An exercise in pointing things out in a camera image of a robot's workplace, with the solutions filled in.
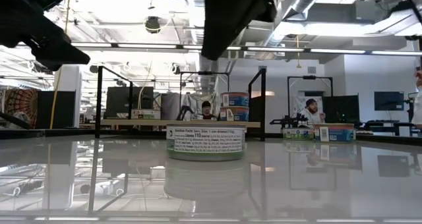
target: yellow cable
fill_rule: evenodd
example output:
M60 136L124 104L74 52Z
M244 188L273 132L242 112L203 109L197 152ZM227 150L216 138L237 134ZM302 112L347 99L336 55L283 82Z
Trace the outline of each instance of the yellow cable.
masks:
M296 36L296 42L297 42L297 48L299 48L299 35ZM300 58L301 54L299 52L297 52L297 68L301 69L301 58Z
M66 9L66 23L65 23L65 34L67 34L67 24L69 22L69 10L70 10L70 3L71 0L67 0L67 9ZM55 103L57 101L57 91L59 90L60 85L60 77L61 77L61 69L59 69L59 76L57 77L57 83L54 89L54 97L53 97L53 105L51 107L51 120L50 120L50 129L53 129L53 121L54 121L54 111L55 111ZM48 144L48 154L47 154L47 220L49 220L49 212L50 212L50 196L51 196L51 144Z

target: cardboard box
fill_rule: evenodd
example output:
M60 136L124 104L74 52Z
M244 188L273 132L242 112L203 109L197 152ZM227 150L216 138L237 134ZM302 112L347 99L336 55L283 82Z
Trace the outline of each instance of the cardboard box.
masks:
M153 109L132 109L132 119L161 119L161 111Z

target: television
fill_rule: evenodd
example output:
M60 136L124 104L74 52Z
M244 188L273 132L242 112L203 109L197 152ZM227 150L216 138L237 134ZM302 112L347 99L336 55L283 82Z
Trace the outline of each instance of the television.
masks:
M326 123L359 123L359 96L322 98Z
M375 111L403 111L403 92L374 92Z

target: man with beard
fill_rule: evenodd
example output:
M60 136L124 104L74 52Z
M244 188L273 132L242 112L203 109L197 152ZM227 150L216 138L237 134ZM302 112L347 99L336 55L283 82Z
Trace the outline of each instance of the man with beard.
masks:
M301 111L301 114L308 119L310 125L324 123L325 120L325 114L318 113L318 103L314 99L306 101L306 107Z

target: fluorescent light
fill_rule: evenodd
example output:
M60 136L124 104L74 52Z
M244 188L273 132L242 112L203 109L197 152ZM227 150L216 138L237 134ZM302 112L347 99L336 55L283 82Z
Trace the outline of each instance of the fluorescent light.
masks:
M50 221L98 221L100 218L99 217L36 217L34 220L35 221L45 221L45 220L50 220Z
M250 222L284 222L284 223L293 223L293 222L308 222L306 219L293 219L293 218L275 218L275 219L250 219Z
M202 49L202 45L184 45L183 49Z
M422 219L384 219L385 223L422 223Z
M422 52L412 51L372 51L373 55L422 56Z
M164 217L110 217L108 221L170 221Z
M111 47L110 43L72 43L75 47Z
M375 220L373 219L317 219L316 222L320 223L374 223Z
M0 221L24 221L26 217L0 217Z
M303 49L296 48L269 48L269 47L248 47L248 51L267 51L267 52L303 52Z
M240 50L241 49L241 47L239 47L239 46L229 46L229 47L227 47L227 50Z
M186 222L199 222L199 221L203 221L203 222L239 222L240 220L238 219L203 219L203 218L192 218L192 219L187 219L187 218L180 218L179 221L186 221Z
M353 49L311 49L312 53L346 53L346 54L362 54L365 50Z
M141 49L175 49L176 45L119 43L119 47L141 48Z

